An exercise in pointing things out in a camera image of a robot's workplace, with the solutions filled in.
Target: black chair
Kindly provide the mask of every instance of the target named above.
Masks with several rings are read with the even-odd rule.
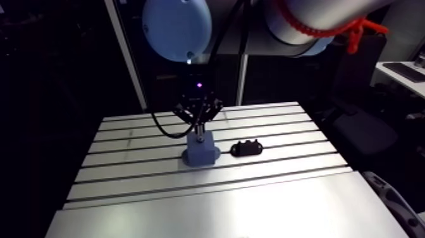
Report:
[[[368,110],[368,99],[376,93],[370,87],[371,77],[385,44],[383,36],[364,36],[357,54],[342,56],[326,95],[331,108],[321,113],[325,133],[335,138],[331,141],[346,151],[349,162],[357,169],[375,169],[376,157],[382,157],[398,139],[397,133],[376,116],[378,113]]]

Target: small black part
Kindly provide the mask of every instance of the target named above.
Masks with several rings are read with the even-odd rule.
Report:
[[[256,139],[254,142],[238,141],[236,144],[232,145],[230,148],[230,154],[234,157],[243,157],[243,156],[252,156],[262,153],[262,144]]]

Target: desk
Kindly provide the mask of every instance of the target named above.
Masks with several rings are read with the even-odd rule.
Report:
[[[381,72],[385,73],[386,75],[390,76],[393,80],[399,82],[400,84],[404,85],[405,87],[407,87],[408,89],[412,90],[417,95],[425,99],[425,82],[420,82],[420,83],[412,82],[409,79],[405,78],[404,76],[401,76],[398,73],[392,71],[391,69],[386,68],[385,66],[383,66],[383,63],[390,63],[390,62],[378,62],[376,64],[376,68],[380,70]],[[399,62],[399,63],[403,63],[404,65],[425,74],[425,69],[414,66],[413,62]]]
[[[185,139],[149,115],[105,118],[46,237],[407,237],[298,103],[225,108],[206,127],[222,155],[190,168]],[[262,154],[230,155],[247,139]]]

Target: metal rod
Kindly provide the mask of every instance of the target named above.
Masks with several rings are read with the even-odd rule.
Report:
[[[243,54],[240,59],[238,90],[236,94],[236,106],[242,105],[243,90],[245,89],[245,76],[247,75],[248,54]]]
[[[104,0],[106,8],[108,9],[109,17],[111,18],[112,26],[114,27],[116,38],[120,44],[121,52],[123,53],[125,64],[127,65],[128,72],[132,78],[134,90],[136,91],[137,98],[139,99],[140,106],[143,110],[146,110],[146,100],[143,95],[142,86],[140,85],[139,78],[137,77],[137,72],[133,64],[132,56],[130,50],[128,49],[127,42],[121,28],[120,19],[118,17],[114,0]]]

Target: red cable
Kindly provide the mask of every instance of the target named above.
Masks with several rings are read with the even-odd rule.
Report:
[[[350,35],[349,35],[348,47],[347,47],[347,52],[349,54],[354,54],[357,52],[357,49],[359,47],[359,42],[363,36],[363,31],[364,31],[363,27],[371,28],[377,32],[384,33],[384,34],[388,32],[388,29],[386,27],[382,25],[378,25],[374,22],[370,22],[366,20],[364,17],[354,20],[352,22],[349,22],[348,24],[333,30],[314,29],[298,21],[289,11],[288,7],[286,6],[283,0],[274,0],[274,1],[278,5],[278,8],[282,16],[285,18],[285,20],[293,28],[295,28],[296,30],[298,30],[299,32],[305,35],[309,35],[312,37],[331,37],[349,30]]]

